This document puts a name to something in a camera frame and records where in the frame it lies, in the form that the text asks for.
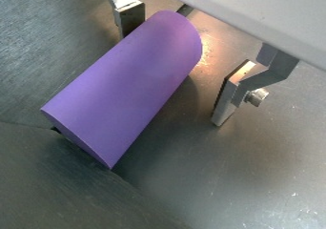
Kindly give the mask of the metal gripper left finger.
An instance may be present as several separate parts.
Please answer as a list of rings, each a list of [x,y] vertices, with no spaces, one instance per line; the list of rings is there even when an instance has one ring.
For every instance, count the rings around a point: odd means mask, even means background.
[[[145,21],[145,4],[140,0],[109,0],[120,37],[125,38]]]

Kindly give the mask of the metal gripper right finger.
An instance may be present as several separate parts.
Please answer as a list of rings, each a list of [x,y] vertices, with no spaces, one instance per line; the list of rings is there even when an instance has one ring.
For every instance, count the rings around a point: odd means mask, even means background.
[[[223,80],[211,122],[221,126],[241,102],[257,107],[268,96],[264,87],[285,80],[298,63],[296,57],[263,43],[256,61],[245,59]]]

